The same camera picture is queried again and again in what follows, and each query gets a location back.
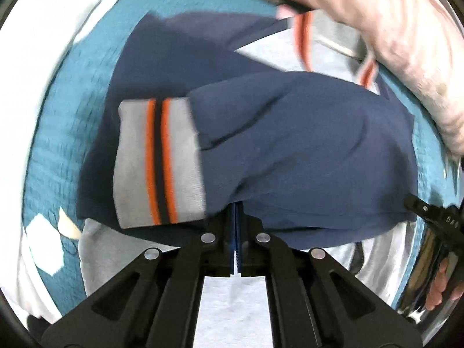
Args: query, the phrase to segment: white fabric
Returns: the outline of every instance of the white fabric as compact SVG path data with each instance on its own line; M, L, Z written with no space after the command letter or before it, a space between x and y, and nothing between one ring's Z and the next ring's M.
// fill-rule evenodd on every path
M10 304L13 312L18 317L19 321L23 324L23 326L26 329L28 329L27 317L29 316L29 314L26 311L24 311L22 308L20 308L17 304L15 304L14 302L11 302L9 299L7 299L7 301Z
M18 0L0 30L0 287L49 322L61 317L41 281L22 227L22 195L46 89L75 34L100 0Z
M91 218L85 220L79 241L79 258L85 293L89 296L145 250L166 252L175 247L121 234Z
M412 252L416 223L402 222L362 242L364 265L356 275L388 305L395 299Z

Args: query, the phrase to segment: metal bolt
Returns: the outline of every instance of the metal bolt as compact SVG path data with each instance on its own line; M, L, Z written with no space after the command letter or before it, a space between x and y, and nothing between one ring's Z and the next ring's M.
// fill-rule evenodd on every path
M314 259L324 259L325 258L325 251L323 249L313 249L311 251L311 256Z
M216 236L213 233L205 233L201 236L203 243L213 243L216 240Z
M271 240L271 236L267 233L259 233L256 236L256 240L261 243L268 243Z
M145 259L148 260L153 260L153 259L158 259L160 256L160 252L157 249L148 249L145 251Z

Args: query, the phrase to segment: orange stripe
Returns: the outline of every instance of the orange stripe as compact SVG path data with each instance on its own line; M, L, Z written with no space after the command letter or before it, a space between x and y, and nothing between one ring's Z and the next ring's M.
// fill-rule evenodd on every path
M360 85L365 88L369 87L369 81L372 78L372 75L375 70L375 60L371 60L363 75L361 76Z
M295 46L304 68L312 71L311 67L311 25L313 21L312 12L299 14L295 17L294 38Z
M367 79L367 87L368 88L370 88L371 85L373 84L374 79L375 79L375 75L377 74L378 71L379 71L379 67L377 65L377 62L374 60L374 64L372 66L372 72L370 73L369 78Z
M147 178L148 203L153 224L161 225L155 185L155 100L148 101L145 135L145 176Z
M306 64L306 70L308 72L312 72L312 66L311 66L311 28L313 24L313 12L309 11L306 13L306 22L305 22L305 27L304 27L304 33L305 33L305 64Z
M161 145L163 147L163 174L164 194L168 206L168 215L171 224L177 224L177 211L175 209L175 194L173 172L171 167L171 145L169 141L169 105L170 100L163 101L163 114L161 117Z
M305 22L304 14L295 16L295 24L293 27L293 35L295 48L298 56L303 59L303 23Z

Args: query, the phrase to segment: black device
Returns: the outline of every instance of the black device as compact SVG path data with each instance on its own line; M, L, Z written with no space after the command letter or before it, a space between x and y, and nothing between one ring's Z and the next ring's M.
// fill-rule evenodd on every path
M141 253L51 325L43 348L191 347L204 277L233 273L234 242L241 275L265 277L274 347L422 347L419 331L328 253L292 250L234 204L189 244Z

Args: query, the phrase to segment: black clip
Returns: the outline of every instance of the black clip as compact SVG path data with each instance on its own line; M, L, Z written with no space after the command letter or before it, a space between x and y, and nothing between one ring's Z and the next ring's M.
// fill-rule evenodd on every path
M404 206L421 217L442 241L446 248L459 257L464 253L464 218L455 205L447 208L428 204L418 197L409 194L404 200Z

